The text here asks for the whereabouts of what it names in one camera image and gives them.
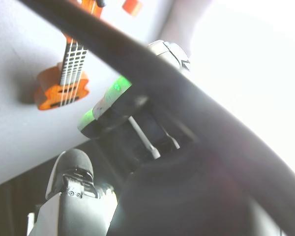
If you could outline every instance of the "overexposed white area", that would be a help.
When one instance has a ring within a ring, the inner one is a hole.
[[[171,0],[140,0],[137,17],[107,1],[102,19],[143,44],[157,39]],[[0,183],[41,164],[85,138],[76,128],[118,77],[108,65],[87,55],[90,94],[69,106],[39,111],[30,98],[36,76],[62,61],[65,38],[17,0],[0,0]]]
[[[295,0],[213,0],[191,47],[195,83],[295,171]]]

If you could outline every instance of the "bright light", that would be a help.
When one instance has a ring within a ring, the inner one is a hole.
[[[194,83],[295,171],[295,0],[216,0],[191,48]]]

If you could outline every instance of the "orange block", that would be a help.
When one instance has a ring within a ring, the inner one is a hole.
[[[126,0],[122,8],[131,16],[136,16],[142,7],[142,3],[137,0]]]

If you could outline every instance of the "guitar neck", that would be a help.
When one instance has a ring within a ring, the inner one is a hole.
[[[88,50],[76,41],[67,43],[60,76],[61,86],[79,81],[87,52]]]

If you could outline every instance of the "guitar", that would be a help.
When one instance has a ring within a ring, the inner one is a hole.
[[[77,6],[96,17],[100,17],[103,9],[103,5],[100,7],[95,0],[78,0]],[[37,76],[40,86],[34,92],[34,101],[40,110],[68,105],[89,93],[86,88],[89,80],[82,71],[88,50],[70,36],[64,36],[66,47],[63,62]]]

